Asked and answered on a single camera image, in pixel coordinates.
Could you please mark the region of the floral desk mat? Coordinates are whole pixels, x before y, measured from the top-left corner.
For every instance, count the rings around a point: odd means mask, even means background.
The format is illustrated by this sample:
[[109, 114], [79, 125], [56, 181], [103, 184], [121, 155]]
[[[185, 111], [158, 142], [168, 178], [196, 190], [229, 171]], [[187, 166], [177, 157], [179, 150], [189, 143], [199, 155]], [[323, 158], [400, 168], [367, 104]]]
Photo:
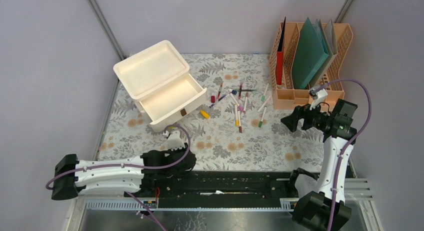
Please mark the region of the floral desk mat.
[[[262, 127], [262, 95], [271, 94], [269, 58], [266, 54], [185, 54], [191, 75], [207, 89], [207, 98], [235, 89], [256, 89], [248, 95], [247, 111], [241, 116], [242, 133], [235, 124], [234, 102], [227, 95], [209, 108], [207, 100], [180, 120], [191, 137], [191, 151], [196, 156], [196, 170], [292, 171], [303, 168], [319, 172], [323, 163], [323, 135], [316, 129], [290, 132], [280, 119], [287, 110], [275, 110], [272, 102]], [[209, 119], [200, 110], [210, 115]], [[117, 91], [96, 159], [118, 160], [150, 150], [165, 150], [164, 136], [153, 131], [147, 114], [139, 112], [123, 86]]]

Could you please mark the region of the yellow capped white marker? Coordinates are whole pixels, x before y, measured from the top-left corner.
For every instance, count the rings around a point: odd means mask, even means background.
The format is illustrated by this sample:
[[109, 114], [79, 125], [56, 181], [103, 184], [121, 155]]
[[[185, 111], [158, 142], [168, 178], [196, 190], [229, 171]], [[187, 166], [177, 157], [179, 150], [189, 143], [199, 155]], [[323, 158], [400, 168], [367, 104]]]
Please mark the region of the yellow capped white marker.
[[234, 119], [235, 119], [235, 126], [239, 126], [239, 118], [238, 118], [238, 105], [234, 104]]

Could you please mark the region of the green clear pen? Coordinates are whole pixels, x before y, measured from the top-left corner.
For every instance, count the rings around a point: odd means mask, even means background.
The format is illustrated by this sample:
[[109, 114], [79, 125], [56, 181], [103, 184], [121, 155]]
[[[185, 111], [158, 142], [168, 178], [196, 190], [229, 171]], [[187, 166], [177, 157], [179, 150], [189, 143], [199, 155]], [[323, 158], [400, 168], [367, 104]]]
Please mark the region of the green clear pen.
[[256, 92], [257, 89], [241, 89], [241, 90], [238, 90], [238, 91], [240, 91], [240, 92]]

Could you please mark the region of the pink clear pen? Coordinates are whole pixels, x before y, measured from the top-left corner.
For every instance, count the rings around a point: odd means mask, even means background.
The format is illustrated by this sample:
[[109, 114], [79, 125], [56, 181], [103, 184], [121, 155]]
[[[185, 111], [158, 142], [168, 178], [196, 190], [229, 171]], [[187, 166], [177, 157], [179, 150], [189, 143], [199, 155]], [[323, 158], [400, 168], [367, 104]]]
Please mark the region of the pink clear pen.
[[239, 89], [238, 89], [238, 99], [241, 100], [242, 96], [242, 89], [243, 89], [243, 82], [240, 82]]

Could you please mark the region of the yellow ink bottle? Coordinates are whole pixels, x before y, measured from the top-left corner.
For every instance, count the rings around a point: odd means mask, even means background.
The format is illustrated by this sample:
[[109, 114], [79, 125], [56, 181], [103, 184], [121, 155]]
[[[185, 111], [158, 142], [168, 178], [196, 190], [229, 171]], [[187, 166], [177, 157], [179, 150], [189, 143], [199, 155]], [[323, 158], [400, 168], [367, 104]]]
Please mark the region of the yellow ink bottle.
[[200, 114], [205, 118], [205, 119], [209, 119], [210, 118], [210, 115], [206, 112], [206, 111], [204, 111], [204, 110], [200, 110]]

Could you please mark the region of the red file folder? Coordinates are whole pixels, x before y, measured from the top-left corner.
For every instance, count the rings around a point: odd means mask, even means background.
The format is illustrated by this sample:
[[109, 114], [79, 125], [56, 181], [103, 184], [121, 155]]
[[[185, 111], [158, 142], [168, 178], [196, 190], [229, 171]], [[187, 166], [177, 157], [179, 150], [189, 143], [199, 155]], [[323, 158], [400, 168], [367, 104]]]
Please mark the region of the red file folder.
[[285, 36], [286, 17], [281, 23], [281, 33], [276, 52], [276, 65], [275, 65], [275, 80], [277, 87], [281, 87], [283, 83], [283, 62], [284, 62], [284, 36]]

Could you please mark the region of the purple clear pen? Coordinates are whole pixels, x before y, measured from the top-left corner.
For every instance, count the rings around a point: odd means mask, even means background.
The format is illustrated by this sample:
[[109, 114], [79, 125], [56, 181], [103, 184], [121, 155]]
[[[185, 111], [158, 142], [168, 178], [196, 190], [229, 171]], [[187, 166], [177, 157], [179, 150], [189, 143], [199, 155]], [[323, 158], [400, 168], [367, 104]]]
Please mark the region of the purple clear pen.
[[224, 99], [227, 96], [227, 94], [222, 95], [221, 97], [218, 98], [218, 100], [216, 100], [214, 103], [212, 103], [209, 108], [212, 108], [214, 105], [218, 104], [218, 102], [220, 102], [222, 99]]

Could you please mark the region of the beige file folder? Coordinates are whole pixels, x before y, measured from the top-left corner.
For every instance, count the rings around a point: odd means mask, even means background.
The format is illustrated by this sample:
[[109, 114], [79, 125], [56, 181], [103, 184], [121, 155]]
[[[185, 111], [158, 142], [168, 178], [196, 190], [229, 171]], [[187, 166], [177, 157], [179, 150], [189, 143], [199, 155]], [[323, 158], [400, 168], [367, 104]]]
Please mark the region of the beige file folder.
[[320, 19], [316, 19], [313, 27], [321, 41], [323, 54], [317, 62], [319, 64], [319, 69], [309, 82], [311, 87], [319, 84], [320, 80], [323, 78], [324, 74], [338, 55], [338, 45], [333, 20], [330, 19], [326, 25], [323, 25]]

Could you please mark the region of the dark red capped white marker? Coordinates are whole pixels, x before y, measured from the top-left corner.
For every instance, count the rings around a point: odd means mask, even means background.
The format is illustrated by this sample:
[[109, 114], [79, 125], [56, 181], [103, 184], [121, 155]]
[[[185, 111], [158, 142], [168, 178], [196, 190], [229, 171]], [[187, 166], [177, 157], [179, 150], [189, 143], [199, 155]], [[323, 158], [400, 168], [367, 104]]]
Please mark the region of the dark red capped white marker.
[[242, 133], [242, 124], [241, 124], [241, 111], [237, 110], [237, 126], [238, 126], [238, 131], [239, 133]]

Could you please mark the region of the light green capped marker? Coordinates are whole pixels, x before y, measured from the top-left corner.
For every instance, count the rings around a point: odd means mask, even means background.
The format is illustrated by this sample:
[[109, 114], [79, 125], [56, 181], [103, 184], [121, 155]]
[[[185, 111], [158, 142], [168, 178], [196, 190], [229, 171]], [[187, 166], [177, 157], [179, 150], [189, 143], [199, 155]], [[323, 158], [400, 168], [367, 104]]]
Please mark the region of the light green capped marker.
[[269, 83], [267, 83], [267, 84], [266, 84], [265, 89], [264, 89], [264, 91], [263, 91], [263, 94], [262, 94], [262, 97], [261, 97], [261, 101], [262, 101], [262, 102], [264, 102], [264, 101], [265, 101], [265, 98], [266, 98], [266, 95], [267, 95], [267, 91], [268, 91], [268, 89], [269, 89]]

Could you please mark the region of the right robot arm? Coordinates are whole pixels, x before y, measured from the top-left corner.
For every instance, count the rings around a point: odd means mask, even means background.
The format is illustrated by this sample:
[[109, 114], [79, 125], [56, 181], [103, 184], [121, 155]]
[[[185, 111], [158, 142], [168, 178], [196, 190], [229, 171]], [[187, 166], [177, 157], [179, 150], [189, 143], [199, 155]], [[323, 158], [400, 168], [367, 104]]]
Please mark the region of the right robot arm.
[[323, 163], [320, 174], [303, 168], [292, 171], [287, 192], [299, 197], [292, 220], [311, 231], [338, 231], [350, 219], [352, 210], [345, 205], [344, 194], [349, 156], [355, 143], [357, 130], [351, 127], [357, 105], [339, 99], [333, 110], [322, 112], [321, 107], [309, 104], [296, 106], [293, 112], [280, 121], [295, 132], [299, 120], [302, 130], [316, 128], [323, 132]]

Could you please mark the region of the cream drawer unit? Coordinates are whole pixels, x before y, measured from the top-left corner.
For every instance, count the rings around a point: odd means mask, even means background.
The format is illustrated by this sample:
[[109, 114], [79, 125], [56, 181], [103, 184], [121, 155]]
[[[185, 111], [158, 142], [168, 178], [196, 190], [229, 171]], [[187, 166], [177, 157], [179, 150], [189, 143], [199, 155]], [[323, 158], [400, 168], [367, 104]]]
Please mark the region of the cream drawer unit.
[[161, 132], [207, 100], [207, 89], [169, 40], [162, 40], [116, 63], [113, 70], [137, 109]]

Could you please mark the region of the teal file folder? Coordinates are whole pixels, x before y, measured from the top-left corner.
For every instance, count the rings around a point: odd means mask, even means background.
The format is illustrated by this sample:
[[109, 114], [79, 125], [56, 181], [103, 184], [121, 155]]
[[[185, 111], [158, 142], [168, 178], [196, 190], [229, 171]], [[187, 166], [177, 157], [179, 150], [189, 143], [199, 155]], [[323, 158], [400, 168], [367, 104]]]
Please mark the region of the teal file folder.
[[313, 26], [314, 23], [307, 18], [299, 32], [299, 40], [291, 70], [293, 88], [297, 90], [307, 87], [319, 69], [318, 61], [324, 53], [319, 35]]

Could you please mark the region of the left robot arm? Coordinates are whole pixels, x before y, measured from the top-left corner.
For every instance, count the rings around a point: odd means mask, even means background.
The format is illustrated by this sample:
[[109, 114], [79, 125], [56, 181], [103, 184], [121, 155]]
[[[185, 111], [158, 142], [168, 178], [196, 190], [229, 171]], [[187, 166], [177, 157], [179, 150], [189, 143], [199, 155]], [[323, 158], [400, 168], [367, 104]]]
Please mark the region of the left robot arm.
[[65, 155], [45, 187], [55, 201], [80, 195], [137, 193], [148, 197], [157, 189], [156, 181], [190, 172], [197, 158], [187, 147], [150, 150], [119, 160], [93, 161]]

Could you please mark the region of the peach plastic file organizer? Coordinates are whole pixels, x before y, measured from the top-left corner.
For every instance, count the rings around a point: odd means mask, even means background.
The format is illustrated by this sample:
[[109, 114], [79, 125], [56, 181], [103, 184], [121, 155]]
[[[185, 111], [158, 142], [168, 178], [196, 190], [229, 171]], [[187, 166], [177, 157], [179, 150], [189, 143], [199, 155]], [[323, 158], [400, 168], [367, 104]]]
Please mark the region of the peach plastic file organizer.
[[280, 22], [269, 56], [274, 109], [312, 103], [309, 89], [339, 78], [352, 39], [348, 23]]

